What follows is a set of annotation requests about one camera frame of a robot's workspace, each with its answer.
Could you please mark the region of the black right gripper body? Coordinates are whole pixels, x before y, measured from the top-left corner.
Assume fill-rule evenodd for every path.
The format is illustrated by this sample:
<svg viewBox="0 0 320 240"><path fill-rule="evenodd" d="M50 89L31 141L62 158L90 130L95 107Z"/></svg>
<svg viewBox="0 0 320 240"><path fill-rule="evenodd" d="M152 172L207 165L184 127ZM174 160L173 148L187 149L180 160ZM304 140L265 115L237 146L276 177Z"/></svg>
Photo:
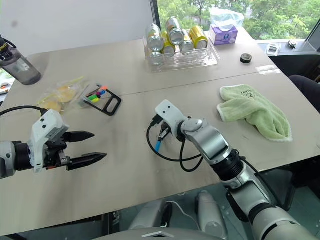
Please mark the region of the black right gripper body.
<svg viewBox="0 0 320 240"><path fill-rule="evenodd" d="M161 128L163 129L162 135L167 136L169 134L173 135L174 137L177 136L177 123L174 121L166 121L164 120Z"/></svg>

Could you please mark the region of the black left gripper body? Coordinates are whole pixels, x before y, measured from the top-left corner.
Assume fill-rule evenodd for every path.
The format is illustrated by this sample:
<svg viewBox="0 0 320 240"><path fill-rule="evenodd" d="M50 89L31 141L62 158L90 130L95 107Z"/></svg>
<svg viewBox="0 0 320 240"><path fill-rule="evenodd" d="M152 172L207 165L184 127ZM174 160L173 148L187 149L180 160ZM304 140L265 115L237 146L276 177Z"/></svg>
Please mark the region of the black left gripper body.
<svg viewBox="0 0 320 240"><path fill-rule="evenodd" d="M70 134L63 134L56 140L49 140L45 143L43 167L51 170L60 167L66 167L71 163L70 157L64 150L67 148L67 142L70 142Z"/></svg>

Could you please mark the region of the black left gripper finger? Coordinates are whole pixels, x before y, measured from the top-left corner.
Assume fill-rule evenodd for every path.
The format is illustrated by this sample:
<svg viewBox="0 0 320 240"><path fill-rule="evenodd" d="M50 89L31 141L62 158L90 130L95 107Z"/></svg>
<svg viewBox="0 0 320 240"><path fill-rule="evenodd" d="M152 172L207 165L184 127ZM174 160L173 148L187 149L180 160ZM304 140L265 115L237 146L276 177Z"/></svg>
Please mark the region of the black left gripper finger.
<svg viewBox="0 0 320 240"><path fill-rule="evenodd" d="M66 165L67 171L72 171L80 168L90 166L94 163L101 161L105 158L107 153L93 152L88 154L83 154L80 157L71 158Z"/></svg>
<svg viewBox="0 0 320 240"><path fill-rule="evenodd" d="M93 138L95 134L87 131L68 131L63 134L63 139L68 143L82 142Z"/></svg>

